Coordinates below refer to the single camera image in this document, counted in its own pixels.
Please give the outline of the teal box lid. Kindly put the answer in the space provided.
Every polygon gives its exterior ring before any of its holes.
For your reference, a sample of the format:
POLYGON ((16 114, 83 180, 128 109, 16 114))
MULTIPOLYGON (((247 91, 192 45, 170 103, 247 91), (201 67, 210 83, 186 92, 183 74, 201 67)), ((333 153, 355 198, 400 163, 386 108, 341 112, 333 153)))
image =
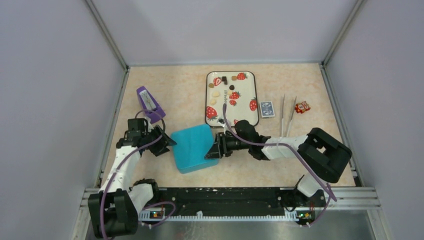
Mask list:
POLYGON ((177 142, 172 147, 174 161, 182 159, 204 159, 214 143, 214 136, 207 124, 175 131, 170 136, 177 142))

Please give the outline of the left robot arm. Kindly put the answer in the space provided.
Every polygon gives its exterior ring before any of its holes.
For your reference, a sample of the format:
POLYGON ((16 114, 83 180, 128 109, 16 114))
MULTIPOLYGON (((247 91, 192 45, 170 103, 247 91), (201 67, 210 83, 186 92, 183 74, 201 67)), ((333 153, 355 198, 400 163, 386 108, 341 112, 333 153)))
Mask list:
POLYGON ((136 233, 141 211, 145 205, 156 206, 161 194, 154 179, 131 183, 135 167, 144 151, 158 157, 177 144, 166 134, 164 122, 152 126, 145 118, 131 118, 127 127, 116 143, 114 162, 104 184, 87 201, 98 239, 112 240, 136 233))

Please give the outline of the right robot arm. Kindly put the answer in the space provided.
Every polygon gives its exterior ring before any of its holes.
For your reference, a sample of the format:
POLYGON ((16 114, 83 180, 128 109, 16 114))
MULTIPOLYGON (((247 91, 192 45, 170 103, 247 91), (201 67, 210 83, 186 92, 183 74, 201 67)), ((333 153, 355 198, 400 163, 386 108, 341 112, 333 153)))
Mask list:
POLYGON ((216 134, 204 158, 227 158, 238 150, 247 150, 259 161, 298 159, 307 170, 293 192, 293 200, 299 206, 307 206, 318 190, 335 200, 331 184, 340 180, 353 155, 350 148, 318 127, 297 137, 271 137, 260 135, 248 121, 241 120, 234 128, 216 134))

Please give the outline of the teal chocolate box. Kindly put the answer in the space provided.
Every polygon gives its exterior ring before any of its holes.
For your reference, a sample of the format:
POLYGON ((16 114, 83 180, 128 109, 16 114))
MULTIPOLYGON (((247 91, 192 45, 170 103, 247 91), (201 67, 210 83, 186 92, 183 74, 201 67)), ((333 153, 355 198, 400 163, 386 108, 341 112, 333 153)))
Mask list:
POLYGON ((181 174, 188 174, 205 168, 216 166, 218 159, 176 159, 176 168, 181 174))

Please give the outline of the dark square chocolate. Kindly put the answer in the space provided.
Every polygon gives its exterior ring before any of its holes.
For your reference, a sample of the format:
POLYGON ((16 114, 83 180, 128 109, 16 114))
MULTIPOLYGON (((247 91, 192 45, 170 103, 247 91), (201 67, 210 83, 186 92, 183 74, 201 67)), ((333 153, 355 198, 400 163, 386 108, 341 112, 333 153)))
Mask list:
POLYGON ((228 84, 228 79, 227 79, 227 77, 226 77, 226 76, 223 76, 223 77, 222 77, 222 82, 223 82, 225 85, 227 85, 227 84, 228 84))

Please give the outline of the purple metronome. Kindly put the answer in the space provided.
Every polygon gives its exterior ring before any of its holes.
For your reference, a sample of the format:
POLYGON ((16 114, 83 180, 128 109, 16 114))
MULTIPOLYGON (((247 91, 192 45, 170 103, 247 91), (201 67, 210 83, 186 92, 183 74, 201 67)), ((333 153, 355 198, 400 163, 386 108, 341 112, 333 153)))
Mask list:
POLYGON ((141 109, 143 110, 142 112, 149 119, 151 124, 163 120, 166 116, 163 108, 145 86, 139 87, 136 90, 136 94, 141 109))

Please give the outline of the strawberry pattern white tray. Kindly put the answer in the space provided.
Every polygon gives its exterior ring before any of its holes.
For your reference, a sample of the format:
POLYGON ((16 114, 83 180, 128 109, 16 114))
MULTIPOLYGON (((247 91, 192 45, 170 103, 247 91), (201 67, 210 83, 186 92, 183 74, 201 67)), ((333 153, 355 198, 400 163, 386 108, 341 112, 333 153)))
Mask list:
POLYGON ((212 71, 206 76, 205 123, 212 128, 225 124, 231 126, 247 120, 251 125, 259 123, 259 107, 255 75, 250 71, 212 71), (222 82, 227 77, 228 84, 222 82), (220 92, 213 97, 213 92, 220 92))

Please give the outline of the blue playing card deck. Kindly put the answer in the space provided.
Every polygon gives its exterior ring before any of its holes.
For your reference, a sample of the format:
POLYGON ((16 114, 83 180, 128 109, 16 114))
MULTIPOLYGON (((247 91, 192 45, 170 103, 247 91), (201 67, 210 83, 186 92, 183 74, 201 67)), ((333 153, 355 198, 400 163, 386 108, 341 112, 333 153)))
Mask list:
POLYGON ((275 117, 275 110, 271 101, 260 101, 260 115, 263 119, 275 117))

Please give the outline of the red owl toy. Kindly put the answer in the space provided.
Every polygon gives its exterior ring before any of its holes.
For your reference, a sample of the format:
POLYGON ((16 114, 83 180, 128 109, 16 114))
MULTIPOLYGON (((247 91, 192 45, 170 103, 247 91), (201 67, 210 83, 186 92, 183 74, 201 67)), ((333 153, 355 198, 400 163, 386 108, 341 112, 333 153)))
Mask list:
POLYGON ((310 111, 311 107, 306 101, 303 101, 303 102, 296 103, 294 106, 294 110, 297 114, 304 114, 310 111))

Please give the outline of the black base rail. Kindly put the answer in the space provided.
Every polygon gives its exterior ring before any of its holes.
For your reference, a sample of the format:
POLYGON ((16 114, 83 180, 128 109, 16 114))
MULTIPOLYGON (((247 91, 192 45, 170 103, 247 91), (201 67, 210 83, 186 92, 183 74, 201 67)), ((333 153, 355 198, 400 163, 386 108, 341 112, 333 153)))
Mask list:
POLYGON ((307 197, 285 187, 168 187, 154 190, 148 207, 172 217, 274 217, 326 205, 323 190, 307 197))

